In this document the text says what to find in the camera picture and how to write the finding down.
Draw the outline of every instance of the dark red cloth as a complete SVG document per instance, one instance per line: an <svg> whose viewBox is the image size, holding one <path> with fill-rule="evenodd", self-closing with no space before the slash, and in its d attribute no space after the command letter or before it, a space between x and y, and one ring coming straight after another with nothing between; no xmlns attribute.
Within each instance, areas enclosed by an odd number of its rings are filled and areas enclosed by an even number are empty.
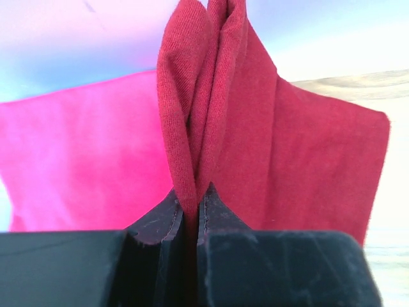
<svg viewBox="0 0 409 307"><path fill-rule="evenodd" d="M340 230L363 244L385 157L385 114L294 87L277 75L245 0L181 0L157 65L173 184L196 239L212 181L264 230Z"/></svg>

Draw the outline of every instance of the red fabric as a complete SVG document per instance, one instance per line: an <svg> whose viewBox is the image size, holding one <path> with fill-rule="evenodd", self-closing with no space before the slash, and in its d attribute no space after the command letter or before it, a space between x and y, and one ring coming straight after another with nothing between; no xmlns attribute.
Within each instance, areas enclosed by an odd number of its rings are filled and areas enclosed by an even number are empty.
<svg viewBox="0 0 409 307"><path fill-rule="evenodd" d="M0 104L10 230L122 229L172 188L156 72Z"/></svg>
<svg viewBox="0 0 409 307"><path fill-rule="evenodd" d="M181 0L157 65L174 188L197 233L209 183L249 226L364 241L389 137L383 113L277 75L244 0Z"/></svg>

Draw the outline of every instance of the magenta cloth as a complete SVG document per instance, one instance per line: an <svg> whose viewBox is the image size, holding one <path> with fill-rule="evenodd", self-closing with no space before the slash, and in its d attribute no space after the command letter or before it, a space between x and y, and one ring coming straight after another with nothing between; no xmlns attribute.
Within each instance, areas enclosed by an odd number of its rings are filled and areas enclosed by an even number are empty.
<svg viewBox="0 0 409 307"><path fill-rule="evenodd" d="M1 104L0 144L13 232L124 228L172 188L156 71Z"/></svg>

